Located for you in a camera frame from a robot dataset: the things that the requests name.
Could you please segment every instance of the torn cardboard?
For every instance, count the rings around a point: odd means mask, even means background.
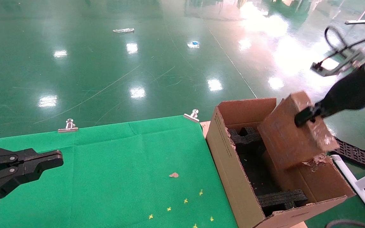
[[[286,126],[285,123],[295,127],[297,110],[307,105],[311,102],[306,94],[297,93],[283,100],[275,110],[275,98],[224,101],[215,108],[206,139],[239,228],[289,228],[354,195],[332,161],[319,165],[315,172],[301,163],[337,146],[330,138],[324,141],[322,136],[330,133],[322,120],[301,129]],[[267,148],[263,159],[281,190],[301,189],[309,199],[305,206],[276,211],[267,218],[227,132],[227,128],[239,131],[242,127],[260,129],[260,126],[263,126],[262,137]],[[287,130],[295,134],[283,136]],[[302,159],[289,158],[296,155]]]
[[[330,162],[331,159],[326,154],[317,155],[308,161],[301,162],[302,164],[309,166],[312,172],[315,172],[319,166],[325,165],[325,163]]]

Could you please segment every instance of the binder clip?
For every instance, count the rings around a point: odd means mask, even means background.
[[[198,113],[199,113],[198,109],[194,109],[194,110],[192,110],[191,115],[184,114],[184,118],[187,118],[190,121],[194,121],[194,122],[198,123],[200,121],[197,119]]]
[[[73,132],[73,131],[78,131],[78,127],[75,127],[75,124],[73,123],[73,119],[67,119],[66,128],[59,129],[58,133]]]

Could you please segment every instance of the cable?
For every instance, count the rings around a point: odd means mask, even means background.
[[[335,27],[333,27],[333,26],[328,26],[328,27],[326,27],[326,29],[325,29],[325,33],[324,33],[324,37],[325,37],[325,40],[326,40],[326,43],[328,43],[328,45],[334,50],[334,51],[336,51],[336,52],[338,52],[339,51],[339,49],[337,49],[337,47],[335,47],[334,45],[332,45],[330,42],[329,42],[329,39],[328,39],[328,31],[329,30],[332,30],[335,34],[336,34],[336,36],[337,36],[337,38],[340,40],[340,42],[345,46],[345,47],[347,47],[347,43],[346,43],[346,41],[345,41],[345,39],[343,38],[343,36],[340,34],[340,32],[339,32],[339,30],[337,30],[337,28],[335,28]],[[340,52],[340,54],[344,57],[344,58],[346,58],[346,55],[345,54],[343,54],[343,53],[341,53]]]
[[[348,219],[339,219],[339,220],[331,221],[328,224],[326,224],[325,228],[332,228],[335,225],[353,225],[353,226],[365,228],[364,223],[357,222],[357,221],[352,221],[352,220],[348,220]]]
[[[362,39],[362,40],[360,40],[360,41],[358,41],[356,43],[352,43],[351,45],[346,45],[343,49],[340,49],[339,51],[336,51],[335,53],[331,54],[330,56],[324,58],[322,61],[320,61],[319,63],[317,63],[317,66],[322,65],[323,61],[325,61],[326,59],[328,59],[330,57],[333,57],[333,56],[337,55],[338,53],[342,53],[345,50],[347,50],[348,48],[351,48],[353,46],[356,46],[356,45],[361,44],[361,43],[364,43],[364,42],[365,42],[365,39]]]

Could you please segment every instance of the plastic wrapper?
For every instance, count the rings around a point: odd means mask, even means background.
[[[115,29],[113,31],[117,33],[122,33],[122,32],[133,32],[134,30],[135,30],[134,28],[124,28],[124,29]]]

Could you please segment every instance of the green cloth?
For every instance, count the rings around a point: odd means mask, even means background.
[[[0,147],[60,149],[65,161],[0,200],[0,228],[237,227],[202,129],[182,116],[0,138]]]

